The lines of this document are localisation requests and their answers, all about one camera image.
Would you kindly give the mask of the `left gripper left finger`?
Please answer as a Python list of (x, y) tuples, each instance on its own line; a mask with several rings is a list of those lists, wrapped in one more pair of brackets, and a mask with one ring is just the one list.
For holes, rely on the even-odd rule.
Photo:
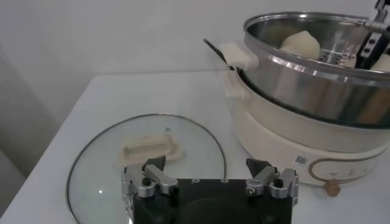
[(144, 164), (133, 164), (125, 167), (121, 173), (123, 197), (138, 195), (151, 198), (156, 188), (162, 194), (171, 195), (178, 188), (178, 180), (164, 173), (166, 157), (159, 156), (148, 159)]

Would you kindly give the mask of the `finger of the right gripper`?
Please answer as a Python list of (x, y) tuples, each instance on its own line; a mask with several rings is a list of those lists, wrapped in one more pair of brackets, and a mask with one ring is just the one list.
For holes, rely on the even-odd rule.
[(363, 23), (368, 34), (356, 54), (357, 69), (373, 67), (389, 44), (389, 0), (378, 0), (375, 9), (375, 18)]

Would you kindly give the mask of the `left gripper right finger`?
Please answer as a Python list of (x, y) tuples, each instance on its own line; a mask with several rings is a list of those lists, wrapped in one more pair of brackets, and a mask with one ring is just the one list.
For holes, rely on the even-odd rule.
[(285, 168), (282, 172), (267, 161), (246, 159), (252, 178), (246, 180), (246, 194), (250, 197), (263, 195), (268, 191), (272, 198), (297, 198), (299, 175), (294, 169)]

